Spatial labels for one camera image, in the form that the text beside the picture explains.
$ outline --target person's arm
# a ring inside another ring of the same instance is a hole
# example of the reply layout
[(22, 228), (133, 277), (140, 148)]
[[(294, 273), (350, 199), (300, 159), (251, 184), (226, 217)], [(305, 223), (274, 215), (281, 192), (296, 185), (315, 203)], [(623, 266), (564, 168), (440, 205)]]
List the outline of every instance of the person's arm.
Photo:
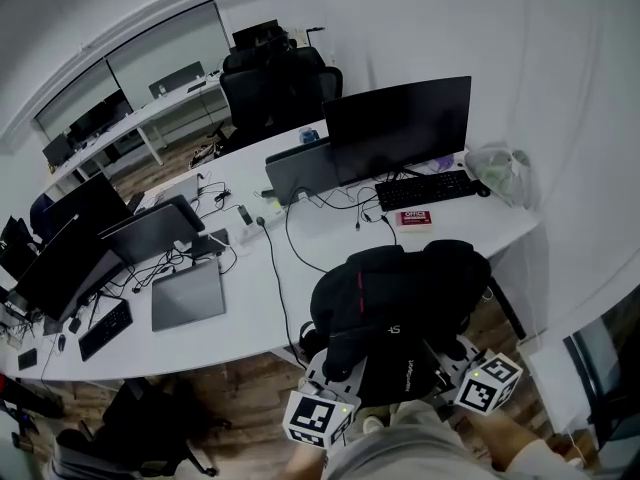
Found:
[(500, 409), (488, 416), (471, 411), (467, 411), (466, 415), (480, 439), (489, 448), (493, 462), (504, 471), (525, 446), (540, 439)]
[(326, 452), (314, 446), (299, 444), (280, 475), (282, 480), (320, 480)]

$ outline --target clear plastic bag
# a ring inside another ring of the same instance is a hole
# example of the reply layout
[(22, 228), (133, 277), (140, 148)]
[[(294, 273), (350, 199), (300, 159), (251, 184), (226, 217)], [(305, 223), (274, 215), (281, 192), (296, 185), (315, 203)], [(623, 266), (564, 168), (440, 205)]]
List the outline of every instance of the clear plastic bag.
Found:
[(511, 151), (505, 142), (494, 142), (467, 153), (465, 162), (476, 178), (509, 206), (532, 206), (531, 164), (523, 151)]

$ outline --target white desk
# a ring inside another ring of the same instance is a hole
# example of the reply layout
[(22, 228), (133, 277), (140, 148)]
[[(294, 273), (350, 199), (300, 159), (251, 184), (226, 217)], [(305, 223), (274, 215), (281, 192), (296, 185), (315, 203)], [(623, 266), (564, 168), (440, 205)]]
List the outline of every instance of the white desk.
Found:
[[(326, 135), (324, 121), (312, 126), (318, 130), (320, 136)], [(292, 130), (178, 176), (147, 195), (150, 198), (159, 190), (189, 176), (195, 176), (196, 173), (208, 176), (207, 173), (211, 172), (210, 182), (225, 181), (232, 192), (225, 206), (243, 204), (255, 220), (263, 211), (265, 203), (255, 196), (254, 191), (260, 192), (269, 186), (265, 173), (265, 158), (297, 144), (298, 130)], [(355, 197), (357, 190), (365, 185), (372, 185), (372, 182), (351, 189), (350, 194)], [(371, 191), (364, 191), (362, 195), (367, 192), (373, 194)], [(198, 211), (200, 215), (215, 208), (214, 197), (213, 194), (208, 194), (201, 198)], [(336, 206), (350, 204), (344, 195), (337, 192), (331, 197), (331, 203)], [(493, 195), (488, 198), (466, 197), (425, 207), (431, 211), (433, 230), (424, 234), (397, 233), (398, 243), (406, 251), (421, 250), (432, 240), (451, 238), (470, 242), (478, 252), (489, 257), (531, 231), (537, 224), (535, 218), (526, 210), (509, 208)], [(379, 214), (379, 209), (371, 210), (369, 213), (374, 218)], [(361, 223), (360, 231), (356, 231), (355, 208), (320, 209), (309, 201), (301, 201), (292, 206), (289, 217), (289, 232), (299, 254), (324, 270), (342, 264), (355, 252), (393, 243), (389, 227), (382, 222)], [(232, 241), (233, 236), (237, 236), (238, 230), (243, 226), (235, 208), (228, 212), (215, 213), (205, 218), (204, 223), (207, 231), (226, 227)], [(311, 293), (321, 274), (303, 265), (294, 256), (287, 242), (284, 222), (276, 224), (270, 233), (275, 248), (276, 265), (282, 279), (291, 335), (297, 341), (300, 327), (310, 320)], [(151, 287), (143, 289), (137, 295), (127, 290), (125, 296), (130, 301), (134, 323), (86, 363), (80, 359), (77, 336), (66, 330), (65, 325), (63, 332), (67, 338), (66, 349), (61, 355), (58, 355), (57, 348), (54, 349), (44, 378), (99, 381), (157, 375), (224, 363), (285, 346), (287, 338), (282, 308), (266, 237), (256, 237), (247, 247), (237, 247), (236, 252), (238, 262), (229, 273), (222, 276), (227, 310), (225, 315), (153, 333)], [(222, 256), (223, 268), (230, 264), (232, 256), (231, 252)], [(183, 266), (188, 265), (190, 262), (185, 261)], [(114, 305), (115, 301), (102, 299), (99, 316), (106, 314)], [(89, 310), (83, 310), (83, 324), (78, 335), (86, 332), (89, 314)], [(37, 347), (38, 364), (19, 372), (18, 352), (5, 344), (5, 373), (22, 378), (40, 378), (53, 338), (42, 338), (40, 332), (36, 331), (35, 339), (27, 336), (21, 350), (24, 352)]]
[[(142, 129), (142, 126), (154, 119), (158, 119), (164, 114), (171, 112), (175, 107), (186, 103), (192, 99), (200, 97), (201, 94), (213, 91), (220, 88), (219, 77), (207, 78), (206, 85), (194, 91), (188, 92), (189, 88), (196, 85), (196, 81), (193, 81), (183, 87), (171, 91), (166, 96), (158, 98), (152, 101), (148, 105), (136, 110), (133, 114), (129, 114), (127, 117), (117, 122), (111, 129), (100, 135), (97, 139), (89, 141), (89, 144), (84, 149), (78, 151), (63, 165), (58, 167), (53, 174), (50, 174), (45, 181), (43, 192), (46, 192), (58, 182), (69, 176), (73, 171), (78, 171), (80, 175), (86, 180), (89, 179), (87, 174), (82, 170), (82, 164), (90, 160), (102, 150), (124, 137), (127, 133), (133, 130), (138, 130), (140, 137), (151, 151), (151, 154), (155, 158), (159, 165), (162, 165), (162, 159), (158, 152), (155, 150), (149, 137)], [(162, 137), (156, 130), (159, 140), (164, 144)]]

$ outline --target computer mouse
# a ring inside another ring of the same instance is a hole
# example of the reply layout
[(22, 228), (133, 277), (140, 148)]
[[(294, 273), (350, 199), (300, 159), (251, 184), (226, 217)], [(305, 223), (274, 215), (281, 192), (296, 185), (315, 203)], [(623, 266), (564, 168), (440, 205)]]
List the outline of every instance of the computer mouse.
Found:
[(491, 195), (491, 190), (486, 185), (483, 185), (481, 181), (475, 180), (473, 182), (474, 188), (476, 189), (476, 194), (480, 197), (489, 197)]

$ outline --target black keyboard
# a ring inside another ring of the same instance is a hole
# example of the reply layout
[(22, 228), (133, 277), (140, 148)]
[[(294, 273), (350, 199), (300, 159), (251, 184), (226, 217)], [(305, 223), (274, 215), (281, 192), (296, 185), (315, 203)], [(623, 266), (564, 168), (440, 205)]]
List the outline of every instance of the black keyboard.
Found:
[(123, 300), (78, 340), (82, 360), (89, 359), (132, 323), (129, 303)]
[(476, 190), (465, 171), (441, 172), (376, 185), (383, 212), (446, 199), (471, 196)]
[(140, 206), (140, 203), (143, 199), (144, 192), (136, 192), (131, 196), (131, 199), (129, 199), (129, 202), (127, 203), (127, 209), (131, 212), (131, 214), (136, 213), (136, 210), (138, 209), (138, 206)]

